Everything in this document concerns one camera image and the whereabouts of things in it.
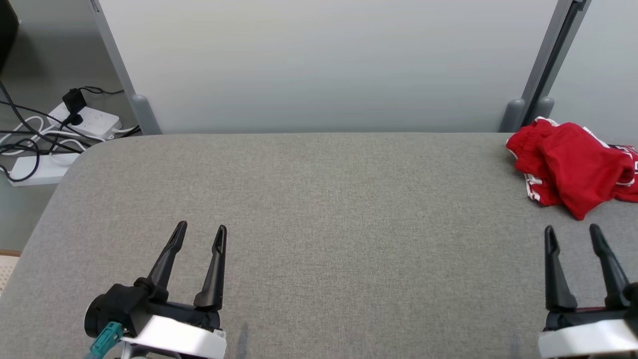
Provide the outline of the red white shorts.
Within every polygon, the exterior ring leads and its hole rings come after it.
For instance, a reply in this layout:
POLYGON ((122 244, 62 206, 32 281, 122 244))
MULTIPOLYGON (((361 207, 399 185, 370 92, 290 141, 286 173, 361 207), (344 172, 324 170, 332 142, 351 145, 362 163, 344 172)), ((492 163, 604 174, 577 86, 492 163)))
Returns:
POLYGON ((563 205, 577 219, 615 199, 612 191, 629 157, 609 148, 586 127, 538 117, 506 141, 528 197, 542 206, 563 205))

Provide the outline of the grey partition post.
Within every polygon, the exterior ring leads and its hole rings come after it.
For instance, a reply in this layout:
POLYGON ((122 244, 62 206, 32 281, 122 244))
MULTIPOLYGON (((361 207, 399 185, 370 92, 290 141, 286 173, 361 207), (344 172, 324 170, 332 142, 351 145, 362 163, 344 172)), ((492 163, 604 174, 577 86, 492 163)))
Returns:
POLYGON ((153 113, 148 99, 145 96, 136 93, 134 89, 134 85, 132 84, 130 76, 125 68, 125 62, 121 57, 104 11, 102 10, 101 1, 102 0, 86 0, 89 7, 92 9, 98 32, 100 33, 103 43, 105 44, 105 48, 109 53, 109 57, 112 61, 115 72, 118 75, 119 82, 125 91, 125 96, 130 104, 135 119, 137 120, 138 125, 141 126, 143 135, 161 135, 162 131, 157 123, 157 119, 155 118, 155 114, 153 113))
POLYGON ((527 107, 522 116, 522 125, 528 125, 538 116, 551 115, 555 100, 549 93, 591 2, 592 0, 558 0, 536 59, 540 68, 530 74, 533 91, 525 100, 527 107))
POLYGON ((519 130, 520 127, 523 126, 522 125, 522 116, 524 116, 524 114, 526 113, 526 107, 527 107, 525 100, 528 99, 528 95, 530 95, 531 92, 533 91, 531 89, 532 85, 531 85, 531 80, 529 78, 530 78, 530 74, 532 73, 533 70, 538 70, 540 68, 540 64, 536 63, 536 59, 537 59, 539 51, 541 49, 541 45, 543 44, 543 41, 544 41, 544 38, 545 38, 545 34, 544 34, 544 37, 543 37, 542 42, 540 44, 538 53, 537 53, 537 55, 535 57, 535 61, 533 63, 531 72, 529 73, 528 80, 526 81, 525 87, 523 89, 523 93, 520 96, 520 98, 515 98, 515 99, 511 100, 508 103, 508 105, 506 106, 506 108, 504 110, 504 115, 503 115, 501 124, 499 126, 499 130, 498 130, 499 132, 515 132, 515 131, 519 130))

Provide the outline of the beige perforated basket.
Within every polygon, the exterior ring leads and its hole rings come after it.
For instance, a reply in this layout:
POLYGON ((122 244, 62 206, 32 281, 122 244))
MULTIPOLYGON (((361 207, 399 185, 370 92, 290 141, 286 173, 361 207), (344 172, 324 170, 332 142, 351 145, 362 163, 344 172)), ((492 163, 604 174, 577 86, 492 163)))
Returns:
POLYGON ((5 290, 21 255, 21 251, 0 249, 0 296, 5 290))

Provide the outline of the plain white power strip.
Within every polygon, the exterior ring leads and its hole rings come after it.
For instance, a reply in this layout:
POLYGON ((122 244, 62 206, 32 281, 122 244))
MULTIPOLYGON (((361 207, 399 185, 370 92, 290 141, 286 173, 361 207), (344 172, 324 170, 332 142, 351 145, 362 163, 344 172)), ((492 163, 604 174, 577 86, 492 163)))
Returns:
MULTIPOLYGON (((12 186, 35 186, 58 184, 71 164, 79 157, 78 153, 64 153, 39 157, 39 165, 34 175, 23 181, 9 181, 12 186)), ((24 178, 34 169, 35 156, 19 157, 9 171, 12 178, 24 178)))

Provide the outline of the white power strip with sockets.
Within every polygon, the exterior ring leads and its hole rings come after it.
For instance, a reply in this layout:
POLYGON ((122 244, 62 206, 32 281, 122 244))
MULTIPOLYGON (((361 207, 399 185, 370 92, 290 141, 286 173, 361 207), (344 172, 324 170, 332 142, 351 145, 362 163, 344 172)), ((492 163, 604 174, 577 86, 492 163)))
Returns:
MULTIPOLYGON (((69 124, 64 127, 65 131, 72 129, 85 136, 100 137, 104 140, 109 140, 114 138, 115 134, 124 128, 118 116, 107 112, 84 107, 78 114, 82 122, 78 125, 69 124)), ((60 123, 69 116, 70 112, 66 105, 61 102, 48 114, 47 119, 51 126, 55 126, 59 129, 60 123)))

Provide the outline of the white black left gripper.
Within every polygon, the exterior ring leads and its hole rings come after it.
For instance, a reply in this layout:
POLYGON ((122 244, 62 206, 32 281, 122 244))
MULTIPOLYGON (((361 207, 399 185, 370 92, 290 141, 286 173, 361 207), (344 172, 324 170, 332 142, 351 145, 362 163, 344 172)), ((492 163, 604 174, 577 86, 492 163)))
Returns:
MULTIPOLYGON (((168 300, 168 282, 176 255, 184 243, 187 222, 180 221, 148 275, 150 298, 168 300)), ((149 300, 152 317, 137 337, 123 336, 121 359, 150 359, 150 354, 171 359, 224 359, 226 333, 221 329, 226 260, 225 225, 214 238, 212 259, 193 305, 149 300)))

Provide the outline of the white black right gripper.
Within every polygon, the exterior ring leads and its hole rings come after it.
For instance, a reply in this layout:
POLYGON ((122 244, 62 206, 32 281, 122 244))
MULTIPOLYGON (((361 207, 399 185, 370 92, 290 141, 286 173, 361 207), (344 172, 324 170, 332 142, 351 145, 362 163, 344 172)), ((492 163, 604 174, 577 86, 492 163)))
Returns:
POLYGON ((638 308, 627 308, 624 269, 596 223, 589 227, 600 261, 606 308, 577 309, 560 263, 554 228, 544 230, 545 308, 549 311, 538 349, 543 359, 638 355, 638 308))

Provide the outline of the black plug adapter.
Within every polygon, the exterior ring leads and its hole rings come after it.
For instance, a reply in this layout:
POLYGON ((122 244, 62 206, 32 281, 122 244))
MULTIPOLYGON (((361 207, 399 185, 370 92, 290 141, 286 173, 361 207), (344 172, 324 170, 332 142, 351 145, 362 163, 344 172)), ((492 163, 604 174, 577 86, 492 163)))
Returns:
POLYGON ((78 88, 70 89, 70 91, 68 91, 66 95, 62 96, 62 102, 64 103, 69 113, 67 118, 64 121, 62 121, 62 125, 63 126, 68 126, 68 125, 78 126, 82 124, 84 119, 82 118, 82 115, 80 114, 80 112, 82 111, 82 109, 86 108, 87 106, 86 100, 84 96, 82 95, 82 89, 78 89, 78 88))

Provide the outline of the white partition panel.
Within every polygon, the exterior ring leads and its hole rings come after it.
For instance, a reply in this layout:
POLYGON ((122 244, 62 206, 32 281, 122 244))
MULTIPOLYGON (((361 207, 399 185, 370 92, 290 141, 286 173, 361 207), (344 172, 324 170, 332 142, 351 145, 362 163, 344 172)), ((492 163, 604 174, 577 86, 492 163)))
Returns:
POLYGON ((588 0, 549 96, 552 120, 638 147, 638 0, 588 0))
POLYGON ((556 0, 102 0, 162 134, 496 132, 556 0))

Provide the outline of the black furniture edge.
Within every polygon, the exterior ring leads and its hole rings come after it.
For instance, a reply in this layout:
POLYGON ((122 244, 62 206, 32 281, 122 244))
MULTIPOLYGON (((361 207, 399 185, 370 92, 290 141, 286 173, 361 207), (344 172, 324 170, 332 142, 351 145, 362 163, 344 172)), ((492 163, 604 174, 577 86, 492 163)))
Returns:
POLYGON ((18 28, 18 16, 9 0, 0 0, 0 74, 13 47, 18 28))

